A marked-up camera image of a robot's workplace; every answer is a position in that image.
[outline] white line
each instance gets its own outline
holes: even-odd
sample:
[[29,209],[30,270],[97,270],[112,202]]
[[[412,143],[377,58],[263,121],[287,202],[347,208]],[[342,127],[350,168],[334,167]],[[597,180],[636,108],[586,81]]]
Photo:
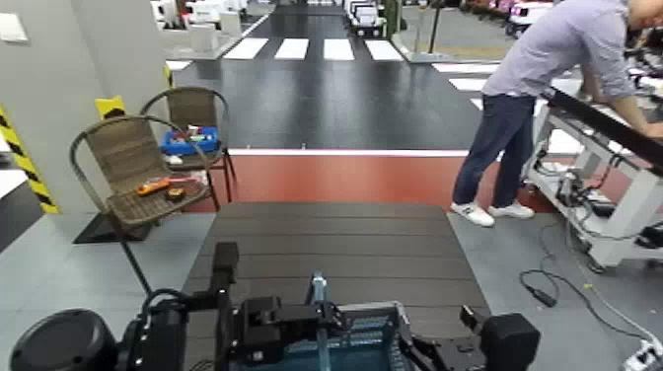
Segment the white line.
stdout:
[[433,68],[442,73],[493,73],[499,64],[448,64],[433,63]]
[[579,79],[554,79],[552,80],[552,85],[566,94],[574,96],[578,93],[582,81]]
[[5,138],[2,136],[1,132],[0,132],[0,152],[12,152],[12,149],[9,148],[9,144],[5,142]]
[[451,85],[461,92],[480,92],[486,79],[449,79]]
[[403,57],[385,39],[367,39],[366,46],[374,60],[403,60]]
[[483,111],[483,100],[481,98],[472,98],[470,99],[473,105],[477,106],[479,111]]
[[170,68],[171,71],[182,71],[187,68],[191,62],[191,60],[167,60],[166,64],[168,64],[168,68]]
[[252,32],[256,29],[256,27],[260,26],[260,24],[261,24],[262,22],[264,22],[264,20],[266,20],[268,17],[269,17],[269,14],[265,14],[264,16],[262,16],[257,22],[255,22],[254,24],[252,24],[249,28],[247,28],[247,29],[242,33],[242,37],[245,37],[246,35],[252,33]]
[[350,41],[347,38],[326,38],[325,59],[354,60],[354,54],[352,53]]
[[363,149],[230,149],[233,156],[466,157],[469,151]]
[[254,59],[262,47],[267,43],[268,38],[246,37],[240,43],[235,45],[224,59]]
[[[451,85],[461,92],[480,92],[487,79],[449,79]],[[582,82],[578,79],[554,79],[552,85],[567,94],[575,94]]]
[[309,48],[307,38],[285,38],[283,43],[276,51],[274,59],[297,59],[306,58],[306,51]]
[[23,170],[0,171],[0,198],[7,195],[28,179]]

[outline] black cable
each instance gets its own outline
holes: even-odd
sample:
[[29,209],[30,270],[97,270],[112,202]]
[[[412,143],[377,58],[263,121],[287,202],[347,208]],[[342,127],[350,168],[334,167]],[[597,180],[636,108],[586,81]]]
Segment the black cable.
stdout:
[[608,321],[606,321],[603,317],[601,317],[601,315],[599,315],[599,314],[596,312],[596,309],[594,309],[594,306],[592,305],[592,302],[589,300],[589,297],[587,297],[587,295],[585,295],[582,291],[580,291],[579,288],[577,288],[573,283],[571,283],[571,281],[569,281],[569,280],[566,279],[565,277],[562,277],[562,276],[557,275],[557,274],[554,274],[554,273],[550,273],[550,272],[545,271],[545,270],[540,270],[540,269],[530,269],[530,270],[522,271],[522,272],[520,272],[519,279],[520,279],[521,283],[522,283],[526,288],[529,287],[528,290],[530,290],[530,289],[533,288],[533,287],[532,287],[532,286],[529,286],[527,283],[523,283],[523,282],[525,281],[525,277],[526,277],[527,275],[536,274],[536,273],[538,273],[538,274],[544,274],[544,275],[546,275],[546,276],[550,276],[550,277],[552,277],[552,278],[554,278],[554,279],[558,279],[558,280],[560,280],[560,281],[566,283],[566,285],[567,285],[571,290],[573,290],[573,292],[575,292],[575,293],[580,297],[580,299],[584,302],[585,307],[587,307],[587,310],[589,311],[589,313],[591,313],[592,316],[594,316],[594,318],[595,318],[598,322],[600,322],[601,324],[603,324],[604,326],[606,326],[606,327],[609,328],[610,330],[612,330],[612,331],[614,331],[614,332],[616,332],[616,333],[618,333],[618,334],[623,334],[623,335],[630,336],[630,337],[636,337],[636,338],[639,338],[639,339],[642,339],[642,340],[645,340],[645,339],[646,339],[646,338],[645,338],[644,336],[642,336],[641,334],[631,333],[631,332],[628,332],[628,331],[626,331],[626,330],[622,330],[622,329],[617,328],[617,327],[615,327],[614,325],[610,324]]
[[141,316],[144,318],[147,318],[148,311],[150,309],[150,304],[154,299],[156,299],[160,295],[171,295],[173,297],[176,297],[178,299],[186,299],[188,298],[188,295],[182,293],[181,291],[178,291],[174,288],[160,288],[158,290],[152,291],[143,301],[143,305],[141,307]]
[[[541,258],[541,260],[539,260],[539,270],[545,272],[544,277],[548,280],[548,282],[551,283],[552,288],[554,289],[554,295],[552,298],[554,299],[555,302],[559,300],[559,285],[551,276],[548,275],[548,272],[546,271],[546,260],[556,261],[556,257],[553,253],[551,253],[551,251],[548,249],[548,245],[546,245],[546,242],[544,241],[544,232],[549,228],[557,226],[558,224],[559,223],[547,225],[539,230],[539,246],[541,246],[541,248],[545,253],[544,257]],[[522,280],[520,283],[526,286],[527,288],[528,285],[526,285]]]

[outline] tape measure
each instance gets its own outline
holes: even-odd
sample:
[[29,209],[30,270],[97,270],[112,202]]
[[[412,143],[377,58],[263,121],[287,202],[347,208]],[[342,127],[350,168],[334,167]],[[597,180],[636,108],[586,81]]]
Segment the tape measure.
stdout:
[[168,189],[168,192],[166,192],[166,199],[171,202],[180,202],[184,199],[185,194],[186,192],[184,191],[184,188],[170,188]]

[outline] gray pillar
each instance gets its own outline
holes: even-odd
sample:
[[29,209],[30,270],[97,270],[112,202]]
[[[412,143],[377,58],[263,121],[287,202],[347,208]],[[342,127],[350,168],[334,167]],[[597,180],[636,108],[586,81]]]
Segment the gray pillar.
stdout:
[[[120,95],[127,112],[138,113],[168,88],[150,4],[2,0],[0,13],[18,14],[30,39],[0,41],[0,105],[60,212],[95,212],[71,172],[69,145],[99,120],[95,99]],[[87,149],[79,158],[108,191]]]

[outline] orange tool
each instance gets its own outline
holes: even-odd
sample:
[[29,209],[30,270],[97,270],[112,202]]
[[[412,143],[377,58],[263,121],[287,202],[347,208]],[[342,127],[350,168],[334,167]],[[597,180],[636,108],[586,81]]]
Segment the orange tool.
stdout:
[[140,195],[148,195],[156,192],[157,190],[167,188],[170,185],[171,185],[170,181],[161,179],[156,182],[149,182],[144,185],[141,185],[136,189],[136,192]]
[[170,188],[166,192],[166,199],[170,202],[180,202],[184,199],[184,188]]

